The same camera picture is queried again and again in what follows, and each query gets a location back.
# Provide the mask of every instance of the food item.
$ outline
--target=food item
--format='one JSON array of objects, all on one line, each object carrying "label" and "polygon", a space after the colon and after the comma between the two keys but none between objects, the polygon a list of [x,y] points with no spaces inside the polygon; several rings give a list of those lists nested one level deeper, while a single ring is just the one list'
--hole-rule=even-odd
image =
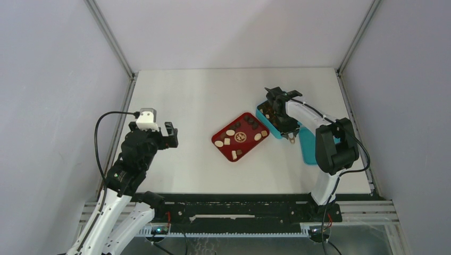
[{"label": "food item", "polygon": [[222,146],[224,146],[224,143],[221,141],[216,141],[214,142],[214,145],[216,145],[216,147],[221,148]]},{"label": "food item", "polygon": [[229,130],[227,130],[225,133],[226,133],[228,136],[231,137],[232,135],[235,134],[235,130],[229,129]]},{"label": "food item", "polygon": [[259,141],[262,138],[262,134],[258,133],[254,136],[255,141]]}]

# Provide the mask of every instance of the white table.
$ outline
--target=white table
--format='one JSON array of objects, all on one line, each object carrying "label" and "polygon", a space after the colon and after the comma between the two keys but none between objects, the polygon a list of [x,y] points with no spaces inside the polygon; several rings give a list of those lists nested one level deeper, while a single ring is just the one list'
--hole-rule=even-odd
[{"label": "white table", "polygon": [[[152,107],[157,123],[178,128],[177,149],[159,151],[138,192],[158,193],[309,193],[320,169],[302,159],[299,140],[269,136],[235,163],[211,143],[211,137],[243,112],[255,114],[265,101],[264,87],[296,89],[318,109],[348,117],[332,68],[202,69],[140,71],[129,111]],[[133,121],[128,116],[122,143]],[[351,169],[361,169],[356,161]],[[337,193],[370,193],[365,173],[342,177]]]}]

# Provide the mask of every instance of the metal frame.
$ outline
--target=metal frame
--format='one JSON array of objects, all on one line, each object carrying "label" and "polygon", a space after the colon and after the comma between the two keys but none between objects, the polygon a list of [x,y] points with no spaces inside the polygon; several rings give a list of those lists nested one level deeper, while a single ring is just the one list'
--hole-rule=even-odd
[{"label": "metal frame", "polygon": [[[349,117],[351,121],[354,123],[355,126],[355,133],[356,136],[360,139],[360,134],[358,131],[358,124],[356,121],[356,118],[354,116],[354,113],[352,111],[352,105],[349,101],[349,98],[347,96],[346,92],[346,86],[342,80],[342,74],[345,70],[347,64],[349,63],[349,60],[351,59],[356,47],[360,43],[363,35],[365,34],[365,31],[367,30],[376,10],[380,6],[382,0],[373,0],[369,10],[366,13],[366,16],[364,20],[362,21],[356,35],[353,38],[353,41],[351,45],[349,46],[346,55],[344,56],[343,60],[340,63],[340,66],[336,70],[337,72],[337,80],[340,85],[340,89],[343,95],[343,99],[345,101],[345,105],[349,114]],[[130,65],[128,64],[118,42],[113,36],[113,33],[108,26],[102,12],[100,11],[97,3],[95,0],[85,0],[85,3],[89,10],[91,11],[91,14],[93,15],[94,19],[96,20],[100,30],[105,36],[105,39],[107,40],[109,46],[113,50],[114,54],[116,55],[118,61],[124,68],[127,75],[130,77],[129,82],[129,88],[127,89],[127,93],[124,98],[124,103],[122,105],[122,110],[126,111],[129,107],[131,96],[133,94],[133,89],[135,87],[136,83],[136,75],[132,72],[132,69]],[[107,160],[107,168],[110,167],[113,164],[114,161],[114,155],[115,151],[117,150],[119,139],[120,139],[120,133],[122,132],[122,128],[125,122],[125,117],[121,116],[118,120],[117,126],[116,126],[116,132],[114,134],[113,140],[111,142],[109,151],[108,151],[108,160]],[[363,158],[363,163],[366,164],[366,158]],[[408,246],[406,244],[405,238],[402,233],[402,229],[399,224],[399,219],[396,214],[395,207],[392,203],[392,201],[386,201],[381,200],[381,197],[378,195],[378,186],[377,182],[374,181],[374,176],[371,172],[371,170],[367,171],[367,177],[370,183],[370,188],[372,190],[372,193],[370,195],[337,195],[337,204],[340,205],[340,211],[341,216],[343,219],[343,222],[341,223],[334,223],[338,226],[351,226],[351,225],[383,225],[385,227],[389,244],[391,247],[391,250],[394,255],[399,254],[410,254],[410,251],[408,249]],[[305,196],[306,194],[291,194],[291,195],[266,195],[264,199],[262,197],[252,197],[252,196],[246,196],[246,195],[211,195],[211,194],[197,194],[197,195],[185,195],[185,194],[166,194],[164,196],[167,196],[169,200],[167,199],[166,205],[171,208],[171,210],[177,210],[178,213],[176,213],[175,219],[173,219],[173,224],[180,226],[183,225],[183,218],[185,218],[184,214],[182,213],[182,209],[187,206],[187,204],[191,203],[194,208],[197,204],[199,206],[204,206],[208,203],[221,203],[224,201],[241,201],[241,203],[247,203],[247,205],[244,206],[250,206],[249,203],[258,203],[258,201],[276,201],[274,203],[286,203],[286,205],[299,205],[305,203]],[[92,214],[95,202],[87,202],[85,204],[85,207],[83,208],[82,215],[80,217],[79,221],[79,228],[77,233],[79,234],[83,227],[85,226],[87,220],[89,219],[90,215]],[[127,217],[128,213],[130,213],[135,206],[134,202],[129,203],[125,210],[121,213],[118,221],[116,222],[116,225],[119,225],[125,217]],[[221,222],[224,219],[221,219],[218,214],[206,214],[204,216],[207,219],[214,218],[215,222]],[[282,226],[288,226],[290,225],[290,216],[285,216],[288,218],[285,219],[285,224],[283,223],[283,220],[280,218],[277,218],[276,221],[279,223],[280,231],[277,228],[277,231],[274,231],[273,233],[209,233],[205,234],[204,232],[199,231],[187,231],[186,235],[188,237],[308,237],[308,229],[310,227],[318,227],[321,223],[299,223],[296,227],[295,224],[295,230],[294,231],[283,231],[284,227]],[[166,222],[160,218],[161,223],[166,224]],[[137,236],[150,236],[150,228],[152,226],[158,226],[158,223],[149,223],[147,224],[143,229],[140,230]],[[181,233],[169,233],[168,236],[170,237],[182,237],[183,235]]]}]

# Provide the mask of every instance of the gray wall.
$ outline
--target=gray wall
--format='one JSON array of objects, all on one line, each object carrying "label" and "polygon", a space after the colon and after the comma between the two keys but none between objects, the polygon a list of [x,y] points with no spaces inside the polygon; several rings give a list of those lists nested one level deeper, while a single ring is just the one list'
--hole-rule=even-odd
[{"label": "gray wall", "polygon": [[83,1],[0,6],[0,254],[63,253],[99,181],[95,122],[128,78]]},{"label": "gray wall", "polygon": [[382,194],[413,254],[451,227],[451,1],[384,1],[344,80]]}]

